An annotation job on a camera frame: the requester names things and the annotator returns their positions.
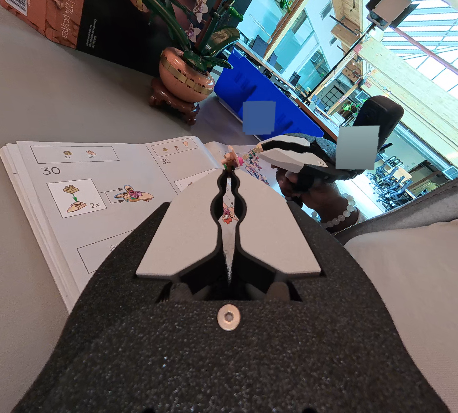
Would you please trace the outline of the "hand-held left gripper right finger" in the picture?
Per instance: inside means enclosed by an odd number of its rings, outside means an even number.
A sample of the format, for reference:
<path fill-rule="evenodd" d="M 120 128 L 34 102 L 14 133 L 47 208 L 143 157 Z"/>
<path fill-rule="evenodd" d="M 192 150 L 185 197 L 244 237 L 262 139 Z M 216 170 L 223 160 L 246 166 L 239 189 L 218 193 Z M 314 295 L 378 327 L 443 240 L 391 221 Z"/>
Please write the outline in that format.
<path fill-rule="evenodd" d="M 244 282 L 286 282 L 319 276 L 321 268 L 287 201 L 241 170 L 231 176 L 235 230 L 232 276 Z"/>

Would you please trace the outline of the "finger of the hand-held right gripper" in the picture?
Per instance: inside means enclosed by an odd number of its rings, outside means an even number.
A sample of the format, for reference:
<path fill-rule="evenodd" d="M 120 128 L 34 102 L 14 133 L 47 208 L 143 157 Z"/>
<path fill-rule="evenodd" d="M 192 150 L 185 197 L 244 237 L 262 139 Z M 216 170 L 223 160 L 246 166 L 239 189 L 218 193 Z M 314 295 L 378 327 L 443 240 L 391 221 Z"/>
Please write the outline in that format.
<path fill-rule="evenodd" d="M 299 153 L 273 148 L 258 153 L 258 156 L 269 164 L 294 173 L 299 173 L 304 166 L 327 167 L 327 164 L 321 158 L 311 152 Z"/>
<path fill-rule="evenodd" d="M 260 152 L 275 148 L 284 151 L 293 151 L 296 153 L 306 153 L 311 151 L 311 143 L 307 140 L 307 138 L 302 136 L 278 135 L 261 141 L 257 145 L 257 149 Z"/>

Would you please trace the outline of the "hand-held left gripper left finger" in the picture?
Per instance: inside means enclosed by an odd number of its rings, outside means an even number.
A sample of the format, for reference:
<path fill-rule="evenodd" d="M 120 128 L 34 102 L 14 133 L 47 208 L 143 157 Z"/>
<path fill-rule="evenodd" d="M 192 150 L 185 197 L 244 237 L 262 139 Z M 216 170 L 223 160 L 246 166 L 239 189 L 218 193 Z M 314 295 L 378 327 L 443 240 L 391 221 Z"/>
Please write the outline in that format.
<path fill-rule="evenodd" d="M 226 192 L 225 170 L 216 169 L 170 203 L 137 270 L 138 277 L 180 280 L 205 262 L 225 258 L 219 218 Z"/>

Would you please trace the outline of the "small pink brick flower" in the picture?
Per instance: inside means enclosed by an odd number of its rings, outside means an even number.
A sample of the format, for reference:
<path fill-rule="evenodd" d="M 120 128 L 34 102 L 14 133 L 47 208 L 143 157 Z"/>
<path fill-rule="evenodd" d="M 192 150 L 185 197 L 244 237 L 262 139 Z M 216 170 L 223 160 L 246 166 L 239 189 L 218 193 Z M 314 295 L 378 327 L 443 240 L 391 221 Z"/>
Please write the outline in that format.
<path fill-rule="evenodd" d="M 224 155 L 223 159 L 221 160 L 221 164 L 223 165 L 226 171 L 232 172 L 243 166 L 244 160 L 243 158 L 237 155 L 232 146 L 228 145 L 228 152 Z"/>

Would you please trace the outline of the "person's right forearm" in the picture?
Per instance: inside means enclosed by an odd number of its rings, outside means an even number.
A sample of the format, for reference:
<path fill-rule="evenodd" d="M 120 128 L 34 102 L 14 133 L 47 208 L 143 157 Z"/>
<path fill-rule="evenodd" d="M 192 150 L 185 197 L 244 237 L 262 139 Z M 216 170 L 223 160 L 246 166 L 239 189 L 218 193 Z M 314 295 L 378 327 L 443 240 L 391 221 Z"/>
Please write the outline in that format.
<path fill-rule="evenodd" d="M 458 179 L 449 181 L 426 195 L 393 210 L 361 221 L 333 236 L 346 244 L 356 236 L 429 226 L 438 222 L 449 222 L 458 218 Z"/>

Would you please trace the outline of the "grey desk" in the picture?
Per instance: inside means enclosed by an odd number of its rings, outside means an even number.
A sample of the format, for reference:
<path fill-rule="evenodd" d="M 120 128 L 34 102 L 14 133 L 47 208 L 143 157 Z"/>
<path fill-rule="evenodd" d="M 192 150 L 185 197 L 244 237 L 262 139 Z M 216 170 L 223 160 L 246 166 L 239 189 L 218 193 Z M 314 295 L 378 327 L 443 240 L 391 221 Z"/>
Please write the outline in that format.
<path fill-rule="evenodd" d="M 1 8 L 1 146 L 16 141 L 149 143 L 195 135 L 253 145 L 217 98 L 188 126 L 148 105 L 151 77 L 47 40 Z M 10 412 L 54 350 L 68 316 L 1 164 L 0 408 Z"/>

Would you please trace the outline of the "person's right hand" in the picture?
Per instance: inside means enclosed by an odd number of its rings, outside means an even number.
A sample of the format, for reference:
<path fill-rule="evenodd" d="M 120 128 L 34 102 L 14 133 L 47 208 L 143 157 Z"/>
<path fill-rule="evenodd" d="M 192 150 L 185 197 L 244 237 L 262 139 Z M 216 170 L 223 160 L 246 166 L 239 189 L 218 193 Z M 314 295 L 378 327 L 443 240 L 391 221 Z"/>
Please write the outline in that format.
<path fill-rule="evenodd" d="M 335 183 L 315 178 L 307 192 L 298 193 L 295 192 L 295 186 L 303 180 L 302 175 L 277 168 L 276 179 L 287 200 L 301 200 L 302 204 L 317 212 L 323 223 L 338 219 L 347 210 L 348 200 L 342 196 Z"/>

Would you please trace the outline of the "blue plastic bin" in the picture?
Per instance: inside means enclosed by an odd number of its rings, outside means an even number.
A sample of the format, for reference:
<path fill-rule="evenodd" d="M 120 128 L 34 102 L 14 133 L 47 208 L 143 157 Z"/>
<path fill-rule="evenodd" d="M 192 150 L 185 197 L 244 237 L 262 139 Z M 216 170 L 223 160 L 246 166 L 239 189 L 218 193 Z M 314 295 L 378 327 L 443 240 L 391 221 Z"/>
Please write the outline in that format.
<path fill-rule="evenodd" d="M 292 133 L 323 137 L 315 122 L 238 50 L 232 50 L 228 61 L 233 68 L 223 69 L 215 85 L 216 95 L 240 119 L 244 119 L 244 104 L 258 105 L 249 115 L 251 130 L 243 131 L 262 140 Z"/>

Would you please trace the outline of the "group of black chairs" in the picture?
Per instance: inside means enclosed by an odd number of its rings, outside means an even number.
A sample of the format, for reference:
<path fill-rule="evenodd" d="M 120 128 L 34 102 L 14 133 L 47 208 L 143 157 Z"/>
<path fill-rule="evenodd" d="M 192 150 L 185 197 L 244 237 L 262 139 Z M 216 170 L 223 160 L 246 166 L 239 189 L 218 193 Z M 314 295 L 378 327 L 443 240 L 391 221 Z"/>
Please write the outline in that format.
<path fill-rule="evenodd" d="M 381 158 L 375 163 L 375 169 L 366 171 L 365 175 L 374 188 L 376 202 L 387 211 L 416 198 L 409 191 L 412 176 L 403 168 L 403 162 L 396 156 Z"/>

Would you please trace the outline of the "open instruction booklet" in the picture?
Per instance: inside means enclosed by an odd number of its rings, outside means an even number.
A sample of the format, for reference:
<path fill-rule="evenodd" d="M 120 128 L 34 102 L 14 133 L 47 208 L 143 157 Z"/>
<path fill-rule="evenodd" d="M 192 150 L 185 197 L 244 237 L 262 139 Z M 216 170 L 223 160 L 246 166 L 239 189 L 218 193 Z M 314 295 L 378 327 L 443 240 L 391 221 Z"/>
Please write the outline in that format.
<path fill-rule="evenodd" d="M 18 141 L 1 148 L 1 159 L 71 312 L 106 257 L 228 152 L 188 135 L 146 144 Z"/>

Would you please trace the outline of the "light stand pole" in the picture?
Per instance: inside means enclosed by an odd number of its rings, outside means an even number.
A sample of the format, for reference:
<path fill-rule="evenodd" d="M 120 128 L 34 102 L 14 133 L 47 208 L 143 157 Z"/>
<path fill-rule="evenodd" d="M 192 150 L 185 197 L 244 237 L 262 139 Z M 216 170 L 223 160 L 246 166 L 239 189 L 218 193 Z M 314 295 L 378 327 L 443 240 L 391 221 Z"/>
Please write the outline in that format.
<path fill-rule="evenodd" d="M 346 64 L 352 60 L 354 56 L 354 49 L 358 46 L 358 44 L 364 39 L 364 37 L 375 28 L 375 24 L 371 24 L 367 30 L 361 35 L 358 40 L 352 44 L 350 49 L 345 53 L 345 55 L 340 59 L 340 61 L 326 74 L 326 76 L 322 79 L 322 81 L 314 88 L 312 91 L 306 95 L 304 103 L 306 106 L 310 105 L 310 102 L 312 100 L 312 97 L 316 94 L 318 94 L 325 86 L 326 84 L 333 79 L 336 75 L 338 75 L 341 70 L 343 69 Z"/>

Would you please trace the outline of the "brick orchid in pink pot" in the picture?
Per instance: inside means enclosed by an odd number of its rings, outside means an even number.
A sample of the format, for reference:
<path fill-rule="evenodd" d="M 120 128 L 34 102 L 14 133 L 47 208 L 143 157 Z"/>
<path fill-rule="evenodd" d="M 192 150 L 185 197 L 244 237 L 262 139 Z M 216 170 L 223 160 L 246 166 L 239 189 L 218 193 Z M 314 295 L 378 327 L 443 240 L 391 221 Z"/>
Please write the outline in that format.
<path fill-rule="evenodd" d="M 187 124 L 195 124 L 198 103 L 211 95 L 215 87 L 211 69 L 215 66 L 233 68 L 218 55 L 239 40 L 239 30 L 236 27 L 216 29 L 226 15 L 243 19 L 233 6 L 235 2 L 217 0 L 209 9 L 207 0 L 197 0 L 190 9 L 179 0 L 137 0 L 139 6 L 163 20 L 178 45 L 161 52 L 159 77 L 151 82 L 151 106 L 167 104 L 177 109 Z M 280 8 L 290 12 L 290 3 L 280 0 Z"/>

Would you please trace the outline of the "studio light panel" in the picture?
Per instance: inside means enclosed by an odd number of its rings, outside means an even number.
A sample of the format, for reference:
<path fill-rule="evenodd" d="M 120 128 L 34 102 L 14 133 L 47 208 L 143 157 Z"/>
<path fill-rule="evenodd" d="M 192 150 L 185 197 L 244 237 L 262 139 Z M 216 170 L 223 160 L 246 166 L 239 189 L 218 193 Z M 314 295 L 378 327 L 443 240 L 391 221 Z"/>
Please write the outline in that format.
<path fill-rule="evenodd" d="M 384 31 L 387 27 L 398 27 L 417 6 L 412 0 L 370 0 L 365 7 L 369 11 L 367 19 Z"/>

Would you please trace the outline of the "brick set cardboard box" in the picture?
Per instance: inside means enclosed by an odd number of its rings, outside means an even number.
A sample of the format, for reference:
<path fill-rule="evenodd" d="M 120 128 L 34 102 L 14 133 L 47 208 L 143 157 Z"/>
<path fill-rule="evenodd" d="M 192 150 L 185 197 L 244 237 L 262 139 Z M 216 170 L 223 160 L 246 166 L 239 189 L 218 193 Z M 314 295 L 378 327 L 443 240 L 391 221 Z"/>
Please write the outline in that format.
<path fill-rule="evenodd" d="M 161 52 L 178 48 L 168 27 L 137 0 L 1 0 L 52 42 L 158 76 Z"/>

